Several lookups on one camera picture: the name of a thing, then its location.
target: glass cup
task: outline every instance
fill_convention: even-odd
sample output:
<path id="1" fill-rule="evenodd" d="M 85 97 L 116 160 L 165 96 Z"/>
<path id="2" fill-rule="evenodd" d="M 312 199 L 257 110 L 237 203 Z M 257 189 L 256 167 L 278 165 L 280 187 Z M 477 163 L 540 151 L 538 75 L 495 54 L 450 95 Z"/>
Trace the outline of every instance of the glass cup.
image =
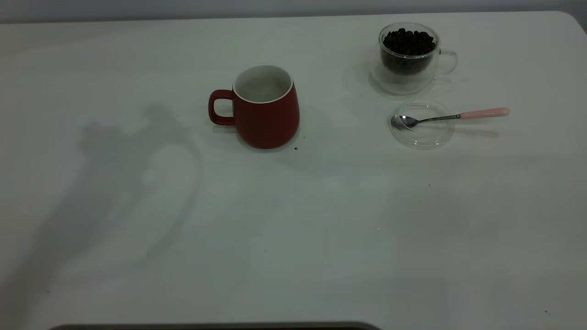
<path id="1" fill-rule="evenodd" d="M 388 33 L 405 29 L 407 31 L 426 32 L 436 44 L 434 49 L 423 55 L 403 55 L 387 48 L 383 41 Z M 394 23 L 384 27 L 379 33 L 377 54 L 371 60 L 371 74 L 374 80 L 386 91 L 395 94 L 412 94 L 421 91 L 437 76 L 438 57 L 448 55 L 454 58 L 454 64 L 439 75 L 446 75 L 457 67 L 457 54 L 450 49 L 440 47 L 440 38 L 436 32 L 417 23 Z"/>

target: wall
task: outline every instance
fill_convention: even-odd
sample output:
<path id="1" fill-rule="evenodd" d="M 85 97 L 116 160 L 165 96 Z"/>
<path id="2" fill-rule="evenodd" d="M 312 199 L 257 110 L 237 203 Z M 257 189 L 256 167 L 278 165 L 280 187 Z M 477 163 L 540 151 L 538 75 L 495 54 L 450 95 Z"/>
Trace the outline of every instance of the wall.
<path id="1" fill-rule="evenodd" d="M 586 0 L 0 0 L 0 22 L 561 10 L 587 26 Z"/>

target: mug handle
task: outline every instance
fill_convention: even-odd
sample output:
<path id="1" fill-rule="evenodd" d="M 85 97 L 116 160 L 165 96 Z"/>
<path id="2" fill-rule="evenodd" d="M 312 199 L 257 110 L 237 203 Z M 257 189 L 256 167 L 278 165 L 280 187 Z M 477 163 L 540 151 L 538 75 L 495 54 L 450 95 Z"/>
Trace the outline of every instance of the mug handle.
<path id="1" fill-rule="evenodd" d="M 457 56 L 457 52 L 455 52 L 452 49 L 448 49 L 448 48 L 441 48 L 440 51 L 438 52 L 439 55 L 448 55 L 448 56 L 452 56 L 454 58 L 454 64 L 452 65 L 451 68 L 449 68 L 447 71 L 445 72 L 440 72 L 438 75 L 439 76 L 444 76 L 444 75 L 448 75 L 449 73 L 451 73 L 452 71 L 454 71 L 457 68 L 457 64 L 458 64 L 458 56 Z"/>
<path id="2" fill-rule="evenodd" d="M 216 125 L 234 126 L 234 117 L 222 117 L 214 111 L 214 101 L 218 99 L 232 100 L 232 91 L 218 89 L 210 94 L 210 99 L 208 100 L 208 115 L 210 116 L 210 120 Z"/>

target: table surface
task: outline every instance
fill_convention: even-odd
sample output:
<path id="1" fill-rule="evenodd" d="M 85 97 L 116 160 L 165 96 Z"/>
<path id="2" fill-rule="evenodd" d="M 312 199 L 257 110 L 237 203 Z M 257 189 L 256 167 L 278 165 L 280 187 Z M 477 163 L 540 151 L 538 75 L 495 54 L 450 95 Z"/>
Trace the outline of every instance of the table surface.
<path id="1" fill-rule="evenodd" d="M 401 145 L 372 88 L 392 22 L 460 61 Z M 1 25 L 0 328 L 361 321 L 587 326 L 587 35 L 560 12 Z M 254 150 L 208 96 L 271 63 L 298 135 Z M 230 103 L 217 102 L 220 113 Z"/>

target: coffee bean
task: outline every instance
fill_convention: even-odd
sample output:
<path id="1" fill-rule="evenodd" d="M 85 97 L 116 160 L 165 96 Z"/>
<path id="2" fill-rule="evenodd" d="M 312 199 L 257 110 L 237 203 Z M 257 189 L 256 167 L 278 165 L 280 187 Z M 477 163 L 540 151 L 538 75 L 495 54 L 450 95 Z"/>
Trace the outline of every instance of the coffee bean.
<path id="1" fill-rule="evenodd" d="M 383 38 L 383 46 L 394 53 L 407 56 L 425 55 L 436 48 L 434 38 L 427 32 L 406 31 L 398 29 Z M 392 72 L 400 75 L 412 75 L 424 70 L 430 63 L 432 56 L 425 58 L 401 58 L 381 51 L 383 64 Z"/>

